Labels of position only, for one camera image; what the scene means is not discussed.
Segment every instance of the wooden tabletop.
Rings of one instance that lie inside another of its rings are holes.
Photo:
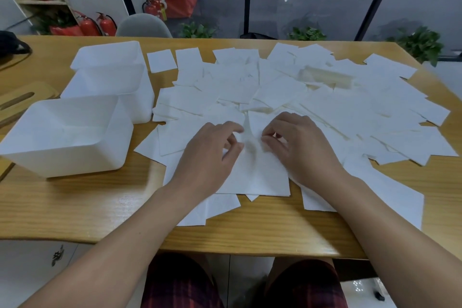
[[[266,58],[276,41],[244,39],[160,39],[111,37],[24,36],[34,53],[25,61],[0,63],[0,95],[32,81],[45,81],[62,91],[73,72],[78,49],[125,40],[138,40],[143,53],[198,46],[204,61],[214,62],[212,50],[258,48]],[[285,42],[306,46],[308,42]],[[436,77],[394,43],[321,42],[337,60],[360,63],[372,53],[419,67],[410,83],[429,99],[451,110],[440,128],[462,153],[462,103]],[[169,87],[177,70],[150,74],[154,91]],[[95,243],[133,214],[162,185],[165,167],[134,148],[156,123],[136,124],[125,165],[116,171],[44,179],[15,166],[0,182],[0,238],[49,239]],[[10,126],[0,129],[6,134]],[[403,161],[375,167],[425,194],[423,231],[462,259],[462,159],[432,156],[425,167]],[[300,189],[292,195],[260,196],[250,202],[239,195],[241,207],[207,220],[204,227],[177,227],[163,249],[252,255],[315,255],[365,258],[354,235],[337,213],[305,211]]]

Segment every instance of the person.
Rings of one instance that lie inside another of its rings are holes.
[[[188,143],[168,184],[21,307],[124,308],[148,266],[142,308],[223,307],[211,276],[193,256],[155,255],[182,218],[224,183],[244,147],[233,133],[242,131],[233,122],[205,124]],[[459,259],[349,175],[308,117],[281,113],[263,130],[262,141],[298,183],[344,218],[397,307],[462,305]],[[224,146],[228,152],[223,155]],[[297,259],[275,259],[263,306],[346,307],[328,259]]]

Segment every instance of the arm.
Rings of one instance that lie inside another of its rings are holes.
[[[227,122],[207,123],[189,142],[170,183],[121,226],[33,294],[22,308],[125,308],[165,237],[215,193],[242,151]],[[229,150],[223,156],[223,147]]]
[[[263,130],[262,141],[345,219],[398,307],[461,304],[462,262],[348,174],[313,121],[283,112]]]

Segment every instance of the white rectangular bin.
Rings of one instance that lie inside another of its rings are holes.
[[[61,98],[94,95],[118,95],[133,124],[151,120],[154,91],[144,65],[81,68],[64,89]]]
[[[0,142],[0,155],[42,177],[118,169],[133,124],[116,95],[32,104]]]
[[[140,43],[135,40],[84,46],[75,55],[71,68],[77,71],[85,67],[128,64],[146,66]]]

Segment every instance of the dark red plaid fabric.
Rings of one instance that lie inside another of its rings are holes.
[[[347,308],[334,268],[308,259],[287,268],[271,285],[263,307]],[[154,257],[141,308],[224,308],[217,288],[191,258],[178,253]]]

